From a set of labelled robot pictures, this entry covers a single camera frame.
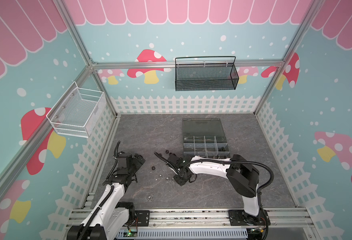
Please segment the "grey transparent organizer box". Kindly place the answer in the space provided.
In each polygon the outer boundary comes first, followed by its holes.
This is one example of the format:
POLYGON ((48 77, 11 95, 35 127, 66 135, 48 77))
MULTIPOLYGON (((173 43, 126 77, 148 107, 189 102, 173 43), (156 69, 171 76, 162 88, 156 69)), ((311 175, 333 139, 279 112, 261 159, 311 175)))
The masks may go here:
POLYGON ((229 158, 230 149, 221 120, 183 119, 183 151, 185 156, 229 158))

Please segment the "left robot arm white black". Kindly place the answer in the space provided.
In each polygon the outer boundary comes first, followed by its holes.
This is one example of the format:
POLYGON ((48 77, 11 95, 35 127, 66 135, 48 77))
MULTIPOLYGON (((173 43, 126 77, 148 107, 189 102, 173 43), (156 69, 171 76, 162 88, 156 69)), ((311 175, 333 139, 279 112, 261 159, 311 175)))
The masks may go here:
POLYGON ((115 163, 103 185, 103 195, 95 208, 79 225, 71 226, 67 240, 113 240, 123 226, 135 224, 137 217, 134 203, 121 199, 132 182, 137 182, 136 173, 145 163, 139 155, 119 151, 120 142, 114 149, 115 163))

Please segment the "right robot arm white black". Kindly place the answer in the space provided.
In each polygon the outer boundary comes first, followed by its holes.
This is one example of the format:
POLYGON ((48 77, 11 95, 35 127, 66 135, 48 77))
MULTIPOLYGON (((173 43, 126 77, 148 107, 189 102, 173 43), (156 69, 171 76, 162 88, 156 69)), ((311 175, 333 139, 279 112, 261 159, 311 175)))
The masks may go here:
POLYGON ((229 211, 232 226, 268 227, 271 223, 266 210, 261 203, 262 190, 274 180, 274 173, 268 166, 247 161, 240 155, 227 159, 210 159, 201 156, 186 156, 179 158, 170 155, 168 159, 160 153, 155 156, 166 163, 175 173, 173 179, 183 186, 193 183, 193 177, 212 175, 228 180, 235 192, 241 195, 244 207, 242 210, 229 211))

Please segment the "silver nut pair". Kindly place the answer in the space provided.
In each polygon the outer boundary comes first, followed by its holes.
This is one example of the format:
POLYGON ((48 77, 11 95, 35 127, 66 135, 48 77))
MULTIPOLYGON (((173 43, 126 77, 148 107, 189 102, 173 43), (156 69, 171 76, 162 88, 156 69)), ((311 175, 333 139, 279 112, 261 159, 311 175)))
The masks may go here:
POLYGON ((174 178, 170 178, 170 177, 166 177, 165 180, 166 180, 167 182, 169 182, 169 181, 174 182, 174 181, 175 181, 174 178))

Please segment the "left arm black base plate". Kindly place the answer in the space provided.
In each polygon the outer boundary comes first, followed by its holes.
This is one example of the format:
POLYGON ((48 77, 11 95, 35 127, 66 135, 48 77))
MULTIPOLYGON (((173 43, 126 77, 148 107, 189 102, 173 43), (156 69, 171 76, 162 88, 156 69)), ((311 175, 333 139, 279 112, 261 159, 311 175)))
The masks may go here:
POLYGON ((113 211, 108 222, 109 227, 148 227, 150 211, 132 211, 125 208, 117 208, 113 211))

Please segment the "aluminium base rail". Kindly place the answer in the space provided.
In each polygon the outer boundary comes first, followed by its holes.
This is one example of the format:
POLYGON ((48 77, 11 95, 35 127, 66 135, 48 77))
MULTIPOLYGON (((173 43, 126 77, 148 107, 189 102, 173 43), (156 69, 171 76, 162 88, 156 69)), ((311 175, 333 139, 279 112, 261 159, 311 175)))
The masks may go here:
MULTIPOLYGON (((254 228, 264 226, 231 226, 231 209, 147 209, 150 211, 149 226, 142 229, 185 228, 254 228)), ((271 222, 269 228, 313 228, 314 223, 305 208, 265 208, 271 222)))

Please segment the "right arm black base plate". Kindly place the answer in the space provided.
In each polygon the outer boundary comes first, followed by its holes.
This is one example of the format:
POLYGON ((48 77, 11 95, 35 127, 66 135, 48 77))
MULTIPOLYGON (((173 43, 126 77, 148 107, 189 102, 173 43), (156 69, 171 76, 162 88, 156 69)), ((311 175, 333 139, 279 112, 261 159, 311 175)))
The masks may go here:
POLYGON ((271 224, 266 210, 260 209, 257 216, 247 214, 244 210, 229 210, 231 226, 269 226, 271 224))

